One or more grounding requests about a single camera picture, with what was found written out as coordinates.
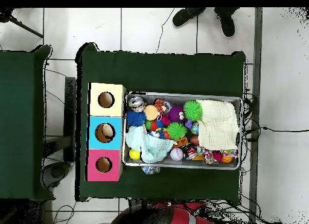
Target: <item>round hole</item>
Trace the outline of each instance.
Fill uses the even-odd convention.
[[[112,168],[112,161],[109,158],[99,158],[95,163],[95,167],[101,173],[107,173]]]
[[[108,108],[113,106],[115,98],[110,92],[102,92],[98,97],[98,102],[101,107]]]
[[[95,129],[95,137],[102,143],[111,142],[115,137],[115,129],[108,123],[99,124]]]

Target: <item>foot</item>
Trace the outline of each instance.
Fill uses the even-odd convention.
[[[179,27],[179,26],[185,24],[190,19],[192,19],[192,17],[190,17],[190,15],[188,14],[187,10],[186,9],[181,9],[173,17],[173,24],[176,27]]]
[[[235,34],[235,25],[231,17],[220,18],[222,32],[226,37],[232,37]]]

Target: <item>towel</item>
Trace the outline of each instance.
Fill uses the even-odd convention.
[[[199,122],[199,143],[208,150],[236,150],[239,132],[232,103],[227,101],[196,100],[203,109]]]
[[[145,132],[144,126],[131,126],[126,134],[126,143],[131,149],[141,152],[141,159],[146,164],[153,164],[166,157],[174,141],[153,137]]]

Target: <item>cream towel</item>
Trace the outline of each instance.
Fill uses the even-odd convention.
[[[239,126],[233,104],[227,101],[196,101],[203,109],[202,120],[198,120],[200,146],[208,150],[236,150]]]

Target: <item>white ball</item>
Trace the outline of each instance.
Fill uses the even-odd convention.
[[[171,150],[170,156],[172,160],[180,161],[183,159],[183,152],[180,148],[175,148]]]

